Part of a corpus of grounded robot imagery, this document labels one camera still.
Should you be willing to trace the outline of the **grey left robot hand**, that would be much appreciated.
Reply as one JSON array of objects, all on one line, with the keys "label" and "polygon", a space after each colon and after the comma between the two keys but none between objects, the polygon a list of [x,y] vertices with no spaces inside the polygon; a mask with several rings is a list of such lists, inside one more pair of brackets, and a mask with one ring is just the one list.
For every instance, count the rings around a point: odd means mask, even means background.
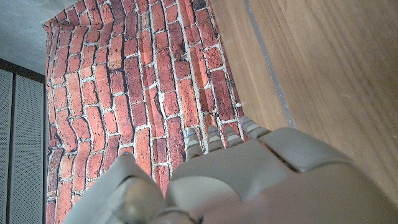
[{"label": "grey left robot hand", "polygon": [[396,223],[397,207],[353,161],[301,131],[242,117],[249,136],[208,129],[204,154],[187,131],[185,162],[167,190],[120,155],[66,223]]}]

